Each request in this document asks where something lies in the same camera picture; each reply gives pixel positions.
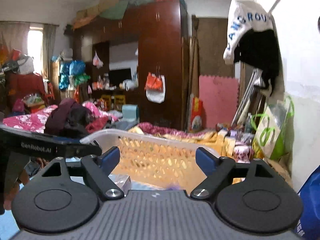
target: white sweatshirt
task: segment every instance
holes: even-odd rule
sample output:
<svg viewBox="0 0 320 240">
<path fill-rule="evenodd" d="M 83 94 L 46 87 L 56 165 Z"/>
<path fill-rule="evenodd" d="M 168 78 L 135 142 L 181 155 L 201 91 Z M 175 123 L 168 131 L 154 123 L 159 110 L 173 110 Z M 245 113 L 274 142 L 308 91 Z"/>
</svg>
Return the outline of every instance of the white sweatshirt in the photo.
<svg viewBox="0 0 320 240">
<path fill-rule="evenodd" d="M 262 32 L 273 29 L 269 15 L 254 0 L 231 0 L 228 16 L 228 45 L 223 54 L 226 64 L 233 64 L 234 51 L 250 29 Z"/>
</svg>

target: gray ribbed panel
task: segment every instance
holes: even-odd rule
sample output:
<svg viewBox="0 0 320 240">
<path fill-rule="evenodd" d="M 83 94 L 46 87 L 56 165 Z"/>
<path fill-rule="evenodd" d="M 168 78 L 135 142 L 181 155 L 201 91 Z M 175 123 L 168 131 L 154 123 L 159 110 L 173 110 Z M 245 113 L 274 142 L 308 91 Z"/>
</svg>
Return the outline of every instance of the gray ribbed panel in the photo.
<svg viewBox="0 0 320 240">
<path fill-rule="evenodd" d="M 298 240 L 292 232 L 277 236 L 246 235 L 227 227 L 206 202 L 184 191 L 130 191 L 105 202 L 86 225 L 52 236 L 18 233 L 14 240 Z"/>
</svg>

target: blue bag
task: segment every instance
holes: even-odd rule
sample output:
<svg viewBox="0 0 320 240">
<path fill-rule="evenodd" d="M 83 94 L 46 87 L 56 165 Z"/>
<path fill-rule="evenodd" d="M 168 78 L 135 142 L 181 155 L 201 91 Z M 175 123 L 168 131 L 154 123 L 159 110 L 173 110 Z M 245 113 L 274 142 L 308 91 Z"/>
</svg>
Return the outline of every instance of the blue bag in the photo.
<svg viewBox="0 0 320 240">
<path fill-rule="evenodd" d="M 65 73 L 61 74 L 60 77 L 60 82 L 59 82 L 59 89 L 63 90 L 68 88 L 70 81 L 69 81 L 69 76 Z"/>
<path fill-rule="evenodd" d="M 85 71 L 85 63 L 81 60 L 73 60 L 70 64 L 69 74 L 71 75 L 81 75 Z"/>
<path fill-rule="evenodd" d="M 70 67 L 70 62 L 69 63 L 61 63 L 61 65 L 60 65 L 60 74 L 69 75 L 69 67 Z"/>
<path fill-rule="evenodd" d="M 303 213 L 294 232 L 307 240 L 320 237 L 320 166 L 302 186 Z"/>
</svg>

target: window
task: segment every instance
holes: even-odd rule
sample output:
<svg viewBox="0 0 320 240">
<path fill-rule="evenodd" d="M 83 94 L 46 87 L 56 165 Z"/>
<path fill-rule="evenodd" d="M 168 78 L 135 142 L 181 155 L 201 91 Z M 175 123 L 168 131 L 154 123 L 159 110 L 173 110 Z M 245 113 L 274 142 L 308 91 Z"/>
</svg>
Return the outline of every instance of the window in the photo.
<svg viewBox="0 0 320 240">
<path fill-rule="evenodd" d="M 41 74 L 42 62 L 42 28 L 30 27 L 28 33 L 28 56 L 33 57 L 34 73 Z"/>
</svg>

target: laundry basket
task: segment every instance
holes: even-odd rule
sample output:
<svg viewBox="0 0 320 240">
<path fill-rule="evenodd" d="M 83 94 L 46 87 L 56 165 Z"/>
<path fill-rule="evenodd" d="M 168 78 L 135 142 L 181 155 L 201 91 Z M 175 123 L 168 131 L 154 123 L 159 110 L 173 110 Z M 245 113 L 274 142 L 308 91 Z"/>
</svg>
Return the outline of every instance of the laundry basket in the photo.
<svg viewBox="0 0 320 240">
<path fill-rule="evenodd" d="M 127 174 L 131 179 L 168 187 L 179 185 L 190 193 L 205 178 L 196 164 L 196 149 L 201 145 L 185 143 L 126 131 L 100 130 L 81 139 L 97 143 L 106 152 L 112 146 L 120 149 L 120 162 L 113 174 Z M 219 157 L 213 149 L 201 146 Z"/>
</svg>

